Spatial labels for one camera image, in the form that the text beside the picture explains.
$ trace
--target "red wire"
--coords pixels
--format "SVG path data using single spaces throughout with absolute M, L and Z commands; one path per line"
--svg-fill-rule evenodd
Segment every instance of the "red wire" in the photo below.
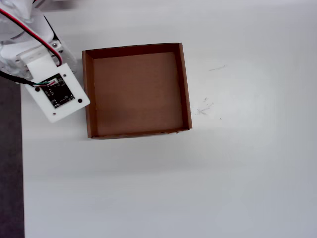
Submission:
M 11 14 L 9 14 L 8 12 L 4 11 L 3 9 L 0 8 L 0 13 L 4 16 L 6 16 L 7 18 L 9 18 L 11 21 L 13 21 L 15 24 L 17 24 L 19 27 L 21 27 L 26 33 L 28 33 L 30 36 L 32 36 L 34 39 L 36 39 L 37 41 L 39 41 L 45 48 L 47 48 L 49 51 L 51 51 L 59 60 L 59 65 L 62 65 L 62 58 L 59 55 L 59 53 L 57 53 L 56 50 L 54 50 L 47 42 L 45 42 L 42 38 L 40 38 L 38 35 L 36 35 L 35 33 L 33 33 L 32 31 L 30 31 L 22 22 L 20 22 L 18 19 L 16 19 L 14 16 L 12 16 Z

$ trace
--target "white mounting plate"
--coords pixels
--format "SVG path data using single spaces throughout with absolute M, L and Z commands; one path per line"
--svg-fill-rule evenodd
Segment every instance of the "white mounting plate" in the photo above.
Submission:
M 59 106 L 58 108 L 54 108 L 54 106 L 51 104 L 50 100 L 48 99 L 48 97 L 42 89 L 36 91 L 35 87 L 25 85 L 26 89 L 29 91 L 31 96 L 36 101 L 36 103 L 40 106 L 40 108 L 42 109 L 42 111 L 47 116 L 50 122 L 56 122 L 90 104 L 90 100 L 88 99 L 84 90 L 78 83 L 75 75 L 66 63 L 60 67 L 50 68 L 49 72 L 46 71 L 46 73 L 42 74 L 42 76 L 38 75 L 32 81 L 39 83 L 56 74 L 60 74 L 62 76 L 69 90 L 75 97 L 75 99 Z

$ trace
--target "table surface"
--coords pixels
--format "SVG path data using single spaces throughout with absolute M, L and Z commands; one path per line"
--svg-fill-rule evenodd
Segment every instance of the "table surface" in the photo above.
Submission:
M 26 238 L 317 236 L 313 0 L 73 0 L 46 16 L 81 51 L 182 42 L 193 129 L 90 140 L 22 88 Z

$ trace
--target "circuit board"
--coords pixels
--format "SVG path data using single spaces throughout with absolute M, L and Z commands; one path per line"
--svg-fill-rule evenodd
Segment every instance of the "circuit board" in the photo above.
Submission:
M 69 90 L 67 84 L 65 83 L 60 74 L 56 74 L 42 81 L 42 83 L 44 82 L 54 82 L 54 84 L 41 87 L 41 89 L 45 92 L 45 95 L 47 96 L 47 98 L 49 99 L 54 108 L 58 108 L 61 105 L 75 99 L 74 95 Z

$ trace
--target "cable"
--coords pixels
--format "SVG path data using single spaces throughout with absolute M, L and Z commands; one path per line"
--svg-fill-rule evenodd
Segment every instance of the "cable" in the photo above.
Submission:
M 27 25 L 25 25 L 23 22 L 9 14 L 8 12 L 4 11 L 0 8 L 0 13 L 7 18 L 9 18 L 11 21 L 13 21 L 15 24 L 17 24 L 19 27 L 21 27 L 26 33 L 28 33 L 30 36 L 32 36 L 34 39 L 36 39 L 38 42 L 40 42 L 46 49 L 48 49 L 50 52 L 53 53 L 58 58 L 59 65 L 61 66 L 63 64 L 62 57 L 60 54 L 52 48 L 46 41 L 44 41 L 41 37 L 39 37 L 32 29 L 30 29 Z
M 2 72 L 0 70 L 0 76 L 3 77 L 3 78 L 6 78 L 6 79 L 9 79 L 13 82 L 17 82 L 17 83 L 23 83 L 23 84 L 29 84 L 31 86 L 34 86 L 35 83 L 34 82 L 31 82 L 29 80 L 26 80 L 25 78 L 20 78 L 20 77 L 17 77 L 17 76 L 13 76 L 11 74 L 7 74 L 5 72 Z

